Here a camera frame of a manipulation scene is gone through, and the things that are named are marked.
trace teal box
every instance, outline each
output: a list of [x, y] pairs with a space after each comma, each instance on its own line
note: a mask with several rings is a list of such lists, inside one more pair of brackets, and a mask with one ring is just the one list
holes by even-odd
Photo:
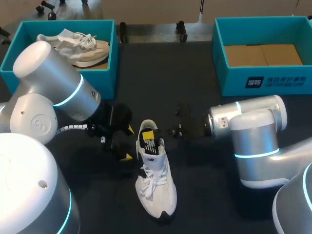
[[[312, 25], [308, 18], [216, 18], [212, 42], [223, 96], [312, 94]], [[263, 44], [294, 44], [303, 66], [229, 66], [224, 46]]]
[[114, 20], [60, 20], [60, 21], [23, 21], [12, 40], [0, 67], [0, 75], [11, 93], [16, 90], [19, 80], [13, 73], [13, 64], [19, 54], [36, 41], [38, 34], [58, 35], [66, 28], [97, 36], [97, 40], [110, 43], [107, 69], [79, 69], [78, 71], [97, 89], [102, 99], [113, 99], [117, 73], [118, 40]]

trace white sneaker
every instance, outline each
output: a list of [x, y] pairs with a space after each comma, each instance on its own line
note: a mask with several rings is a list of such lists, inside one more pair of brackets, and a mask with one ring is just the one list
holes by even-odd
[[37, 36], [37, 41], [44, 40], [53, 46], [67, 61], [77, 67], [94, 66], [109, 54], [109, 43], [95, 40], [90, 34], [73, 33], [64, 29], [54, 37], [43, 34]]
[[142, 122], [136, 142], [136, 154], [143, 159], [136, 180], [136, 193], [152, 217], [168, 220], [176, 210], [176, 187], [171, 177], [164, 140], [154, 137], [157, 126], [152, 120]]

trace glowing cyan ring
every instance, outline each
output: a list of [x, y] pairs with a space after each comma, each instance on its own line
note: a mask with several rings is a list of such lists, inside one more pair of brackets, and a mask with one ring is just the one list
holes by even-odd
[[72, 99], [73, 96], [75, 96], [75, 94], [78, 92], [78, 90], [82, 86], [82, 83], [83, 83], [83, 77], [82, 77], [82, 75], [80, 75], [80, 82], [79, 82], [79, 85], [76, 88], [76, 90], [67, 99], [65, 99], [64, 101], [62, 101], [62, 102], [60, 102], [58, 104], [55, 104], [54, 106], [61, 106], [61, 105], [65, 104], [65, 103], [67, 103], [70, 99]]
[[240, 105], [239, 105], [238, 101], [236, 101], [235, 103], [236, 103], [238, 112], [239, 112], [239, 114], [241, 115], [241, 114], [242, 114], [242, 109], [240, 108]]
[[72, 209], [72, 194], [71, 194], [70, 190], [69, 190], [69, 197], [70, 197], [70, 203], [69, 203], [68, 214], [67, 214], [67, 217], [66, 217], [63, 225], [61, 226], [60, 230], [57, 232], [57, 234], [60, 234], [63, 231], [63, 229], [64, 229], [64, 227], [65, 227], [65, 225], [67, 223], [67, 220], [69, 218], [70, 210]]
[[304, 170], [302, 184], [303, 184], [304, 196], [306, 197], [306, 201], [307, 201], [307, 203], [308, 203], [308, 205], [310, 207], [310, 210], [312, 211], [312, 203], [311, 203], [309, 195], [308, 195], [307, 184], [306, 184], [307, 172], [308, 172], [308, 169], [311, 166], [311, 164], [312, 163], [310, 163], [309, 166], [307, 166], [307, 168]]
[[272, 152], [268, 152], [268, 153], [264, 153], [264, 154], [258, 154], [258, 155], [235, 155], [235, 157], [238, 158], [254, 158], [254, 157], [264, 157], [264, 156], [269, 156], [269, 155], [273, 155], [276, 154], [279, 151], [279, 148], [277, 150], [274, 150]]

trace logo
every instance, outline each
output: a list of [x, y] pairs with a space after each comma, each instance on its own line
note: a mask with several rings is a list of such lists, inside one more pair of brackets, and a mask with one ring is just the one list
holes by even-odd
[[245, 88], [260, 88], [263, 77], [248, 77]]
[[47, 134], [51, 129], [51, 121], [46, 115], [36, 115], [31, 120], [31, 130], [37, 136]]

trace cardboard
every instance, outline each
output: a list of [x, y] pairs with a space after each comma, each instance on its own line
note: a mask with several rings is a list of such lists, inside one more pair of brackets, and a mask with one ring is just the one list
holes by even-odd
[[268, 65], [260, 45], [230, 45], [224, 47], [230, 67]]
[[79, 67], [75, 67], [77, 70], [78, 69], [82, 69], [82, 70], [86, 70], [86, 69], [107, 69], [107, 65], [108, 63], [104, 63], [95, 67], [88, 67], [88, 68], [79, 68]]
[[101, 0], [104, 19], [116, 24], [196, 23], [201, 0]]
[[202, 22], [214, 23], [218, 17], [291, 16], [296, 5], [297, 0], [205, 0]]
[[293, 44], [224, 46], [230, 67], [303, 65]]
[[269, 66], [303, 65], [293, 44], [262, 45]]

